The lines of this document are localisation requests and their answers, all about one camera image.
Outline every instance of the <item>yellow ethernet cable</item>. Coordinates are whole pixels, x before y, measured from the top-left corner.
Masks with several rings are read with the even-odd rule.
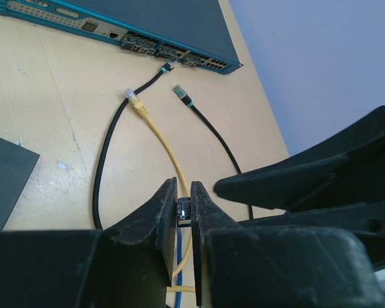
[[[148,126],[153,130],[155,135],[160,139],[160,142],[162,143],[163,147],[166,149],[171,161],[173,162],[173,165],[178,173],[178,176],[181,179],[181,185],[183,187],[184,193],[190,197],[190,190],[187,185],[187,181],[185,180],[185,176],[182,172],[182,169],[180,167],[180,164],[177,161],[177,158],[175,157],[173,150],[169,147],[169,144],[167,143],[164,136],[161,134],[161,132],[158,130],[158,128],[155,126],[153,121],[148,115],[148,111],[146,107],[144,106],[144,103],[135,95],[132,89],[127,89],[125,92],[125,95],[127,96],[128,100],[130,101],[131,106],[133,109],[138,113],[138,115],[143,118]],[[173,277],[177,276],[179,272],[181,272],[182,268],[184,267],[185,263],[187,262],[188,256],[191,253],[191,250],[193,248],[193,235],[190,232],[190,236],[188,239],[187,249],[185,250],[184,256],[181,260],[181,262],[178,264],[178,266],[173,271]],[[167,292],[195,292],[194,287],[186,287],[186,286],[176,286],[176,287],[168,287]]]

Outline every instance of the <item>white scuff mark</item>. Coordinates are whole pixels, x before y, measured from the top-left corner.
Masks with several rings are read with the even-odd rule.
[[[65,164],[63,164],[62,162],[57,162],[57,165],[60,169],[63,169],[63,170],[68,170],[69,167]]]

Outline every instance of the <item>dark gray panel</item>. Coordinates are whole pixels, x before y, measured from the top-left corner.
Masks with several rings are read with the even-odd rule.
[[[218,0],[66,2],[239,63]]]
[[[0,230],[40,155],[0,138]]]

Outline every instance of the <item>cable plug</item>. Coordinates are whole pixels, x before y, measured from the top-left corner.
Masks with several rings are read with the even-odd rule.
[[[144,106],[144,103],[135,95],[134,91],[132,89],[127,89],[124,94],[130,101],[131,106],[138,113],[138,115],[143,118],[146,117],[148,111]]]
[[[164,64],[161,67],[161,71],[163,71],[164,73],[171,72],[174,69],[175,62],[176,62],[176,60],[168,61],[166,64]]]
[[[177,94],[178,98],[181,99],[181,101],[187,106],[187,107],[192,107],[194,105],[193,100],[188,96],[186,91],[181,88],[180,85],[176,85],[173,87],[173,91],[175,94]]]

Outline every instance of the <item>table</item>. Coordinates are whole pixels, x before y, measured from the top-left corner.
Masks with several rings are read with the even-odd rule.
[[[248,217],[245,205],[212,192],[216,180],[235,174],[227,154],[171,90],[180,84],[189,93],[243,171],[288,156],[231,7],[227,0],[220,3],[244,67],[222,76],[177,65],[139,97],[168,139],[187,181],[202,181],[227,214],[242,220]],[[93,228],[92,179],[107,126],[123,92],[145,83],[163,64],[117,46],[0,16],[0,137],[41,155],[5,230]],[[175,175],[161,143],[127,108],[103,173],[103,226],[123,219]],[[279,213],[254,212],[256,217]],[[186,243],[188,232],[183,237]],[[183,271],[184,284],[190,286],[192,261],[190,257]],[[195,307],[193,294],[183,295],[182,307]]]

